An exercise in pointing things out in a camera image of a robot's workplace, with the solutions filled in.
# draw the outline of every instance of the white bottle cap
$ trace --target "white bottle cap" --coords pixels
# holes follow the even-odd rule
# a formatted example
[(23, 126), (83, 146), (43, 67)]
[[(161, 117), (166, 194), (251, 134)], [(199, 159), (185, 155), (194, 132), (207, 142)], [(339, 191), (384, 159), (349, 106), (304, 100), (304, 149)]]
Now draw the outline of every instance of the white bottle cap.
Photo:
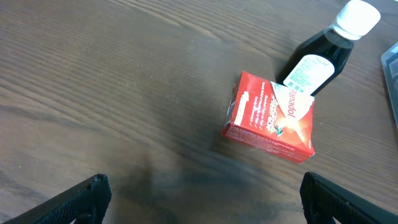
[(352, 0), (336, 16), (332, 28), (347, 39), (358, 40), (379, 22), (380, 17), (380, 12), (369, 3)]

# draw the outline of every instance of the wooden table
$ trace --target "wooden table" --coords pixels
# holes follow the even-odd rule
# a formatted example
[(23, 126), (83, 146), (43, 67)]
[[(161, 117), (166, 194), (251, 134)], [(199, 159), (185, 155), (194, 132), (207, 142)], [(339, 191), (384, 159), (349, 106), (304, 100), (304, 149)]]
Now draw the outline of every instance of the wooden table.
[(302, 165), (225, 140), (242, 70), (274, 79), (346, 1), (0, 2), (0, 221), (92, 176), (105, 223), (305, 223), (315, 171), (398, 213), (397, 131), (380, 57), (398, 3), (317, 95)]

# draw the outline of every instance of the red box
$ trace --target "red box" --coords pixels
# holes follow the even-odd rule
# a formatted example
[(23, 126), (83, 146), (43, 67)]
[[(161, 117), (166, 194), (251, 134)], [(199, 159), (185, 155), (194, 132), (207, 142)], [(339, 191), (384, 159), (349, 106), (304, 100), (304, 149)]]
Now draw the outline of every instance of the red box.
[(234, 86), (222, 135), (302, 163), (311, 143), (314, 97), (243, 71)]

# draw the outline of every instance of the white label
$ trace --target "white label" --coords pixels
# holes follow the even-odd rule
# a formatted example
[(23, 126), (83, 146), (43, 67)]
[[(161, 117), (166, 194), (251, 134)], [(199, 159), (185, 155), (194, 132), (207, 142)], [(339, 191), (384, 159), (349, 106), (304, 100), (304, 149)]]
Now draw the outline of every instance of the white label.
[(311, 95), (335, 72), (329, 60), (318, 55), (306, 55), (284, 80), (284, 85)]
[(241, 101), (239, 102), (238, 112), (236, 113), (235, 124), (241, 125), (244, 115), (244, 109), (246, 103), (249, 101), (249, 93), (247, 91), (243, 92), (241, 96)]
[(287, 127), (293, 129), (300, 139), (305, 141), (299, 121), (310, 110), (313, 101), (315, 100), (314, 97), (298, 93), (296, 90), (286, 88), (273, 82), (271, 83), (279, 107), (285, 115), (284, 119), (277, 122), (277, 126), (280, 128)]

